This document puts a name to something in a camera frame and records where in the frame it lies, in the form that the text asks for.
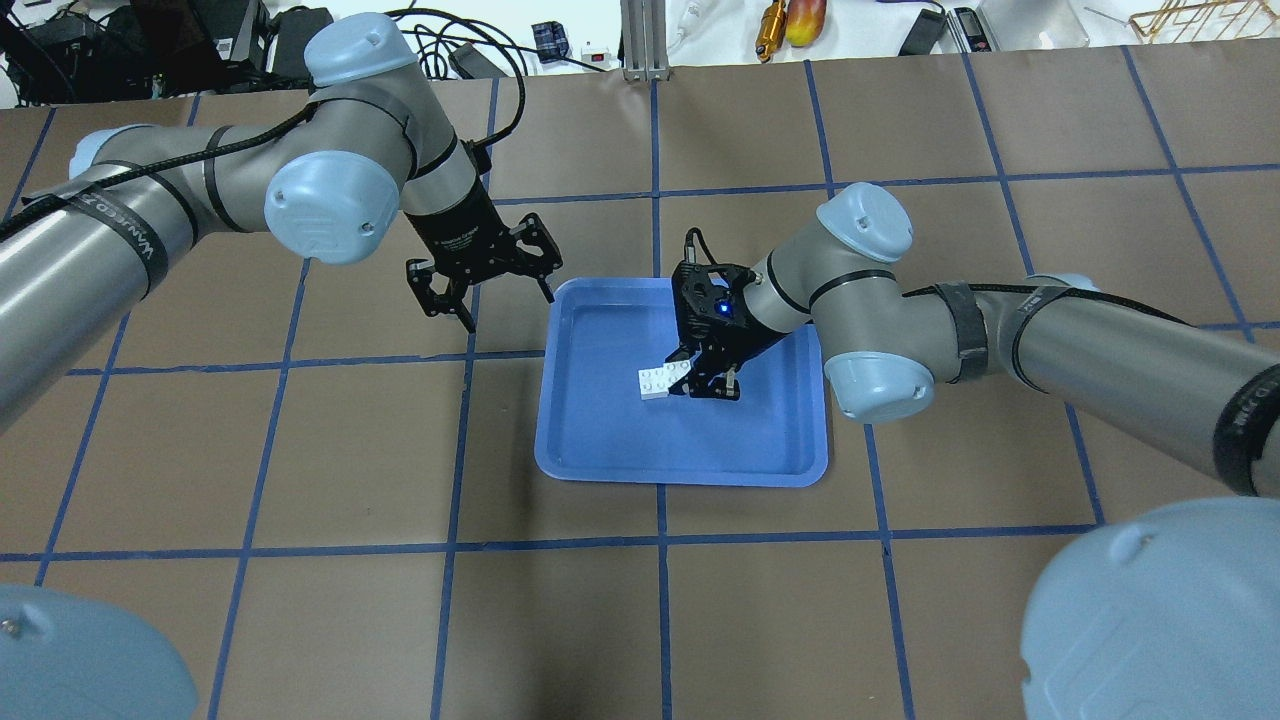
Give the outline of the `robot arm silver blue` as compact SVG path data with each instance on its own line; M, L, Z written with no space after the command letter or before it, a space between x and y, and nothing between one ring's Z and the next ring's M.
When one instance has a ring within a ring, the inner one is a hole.
M1277 354L1100 291L1083 275L904 291L913 224L856 183L751 266L699 229L672 275L675 395L735 400L742 366L813 325L838 410L861 424L1005 372L1219 480L1078 537L1027 601L1030 719L1277 716Z
M346 560L261 559L273 492L300 469L355 511L375 471L360 460L420 448L396 473L451 496L461 363L337 364L311 357L314 282L334 266L307 249L284 277L268 232L301 240L293 218L337 234L343 255L406 237L404 204L483 184L448 111L390 20L339 20L319 37L320 102L270 136L250 126L140 126L90 143L92 163L55 209L3 238L3 525L23 523L19 493L58 478L37 582L3 587L3 716L233 719L234 693L274 711L294 682L360 678L376 647L407 660L410 716L426 712L436 666L430 612L445 561L407 560L394 597L406 632L333 661L307 650L303 607L342 621L383 610L374 580ZM44 468L44 442L63 439Z

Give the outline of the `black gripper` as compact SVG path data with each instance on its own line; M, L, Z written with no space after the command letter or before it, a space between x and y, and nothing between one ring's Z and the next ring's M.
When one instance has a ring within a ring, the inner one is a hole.
M758 274L735 264L681 260L671 277L676 350L660 366L673 396L737 401L742 366L785 337L748 309L746 288Z
M561 269L561 250L536 213L507 225L486 195L470 195L445 211L404 215L430 254L406 263L426 316L453 316L476 334L468 288L506 274L532 278L545 302L556 301L549 279Z

